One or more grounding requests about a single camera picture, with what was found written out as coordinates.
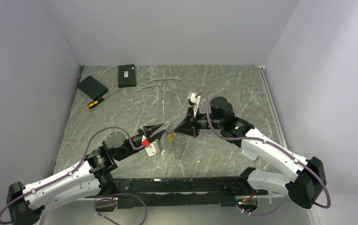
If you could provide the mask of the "key with yellow tag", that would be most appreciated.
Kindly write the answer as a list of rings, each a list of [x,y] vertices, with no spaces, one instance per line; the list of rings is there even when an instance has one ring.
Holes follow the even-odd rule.
[[[168,140],[174,140],[174,139],[175,139],[174,133],[168,135]]]

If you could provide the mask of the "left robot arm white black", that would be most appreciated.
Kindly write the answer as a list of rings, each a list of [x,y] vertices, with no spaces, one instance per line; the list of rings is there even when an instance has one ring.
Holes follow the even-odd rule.
[[[160,139],[165,130],[157,125],[143,126],[137,134],[130,134],[121,127],[113,132],[93,151],[86,145],[80,161],[48,178],[33,183],[16,182],[9,186],[7,205],[10,224],[33,225],[47,211],[89,196],[110,196],[115,189],[111,172],[117,161],[126,159],[142,150],[148,156],[161,151]]]

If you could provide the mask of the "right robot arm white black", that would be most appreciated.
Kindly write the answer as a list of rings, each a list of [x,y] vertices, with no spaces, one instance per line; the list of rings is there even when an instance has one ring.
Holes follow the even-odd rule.
[[[247,168],[240,175],[238,188],[245,195],[254,190],[267,190],[289,197],[304,209],[331,207],[323,162],[306,158],[274,142],[254,125],[235,116],[233,106],[225,97],[206,100],[206,112],[199,112],[200,93],[189,93],[185,119],[174,129],[175,133],[198,137],[201,130],[211,130],[218,138],[241,148],[255,160],[260,157],[279,173]]]

